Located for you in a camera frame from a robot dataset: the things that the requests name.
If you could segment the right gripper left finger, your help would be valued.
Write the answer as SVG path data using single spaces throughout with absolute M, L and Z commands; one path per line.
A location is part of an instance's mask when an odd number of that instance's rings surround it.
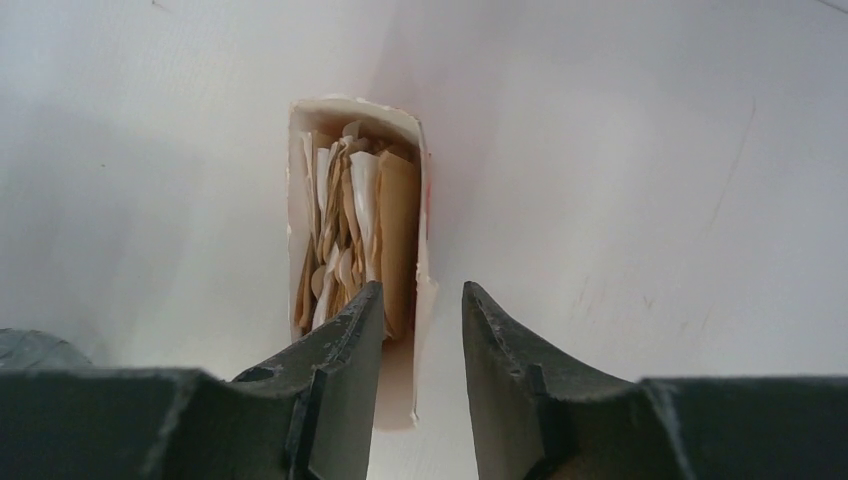
M 383 289 L 230 381 L 192 368 L 1 368 L 5 479 L 361 479 Z

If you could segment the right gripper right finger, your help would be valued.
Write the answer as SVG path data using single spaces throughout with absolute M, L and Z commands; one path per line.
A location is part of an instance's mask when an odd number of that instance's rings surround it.
M 483 479 L 843 479 L 840 376 L 646 378 L 591 367 L 462 295 L 467 394 Z

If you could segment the orange coffee filter box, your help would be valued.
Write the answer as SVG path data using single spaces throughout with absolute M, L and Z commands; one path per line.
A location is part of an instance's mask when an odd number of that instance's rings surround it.
M 361 98 L 296 102 L 286 168 L 289 323 L 299 339 L 370 281 L 384 290 L 374 425 L 417 425 L 418 376 L 437 293 L 429 273 L 430 155 L 414 116 Z

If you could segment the grey ribbed dripper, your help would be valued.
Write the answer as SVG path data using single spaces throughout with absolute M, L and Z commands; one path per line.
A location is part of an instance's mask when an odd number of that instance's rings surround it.
M 2 369 L 73 369 L 92 367 L 76 346 L 55 335 L 37 331 L 1 330 Z

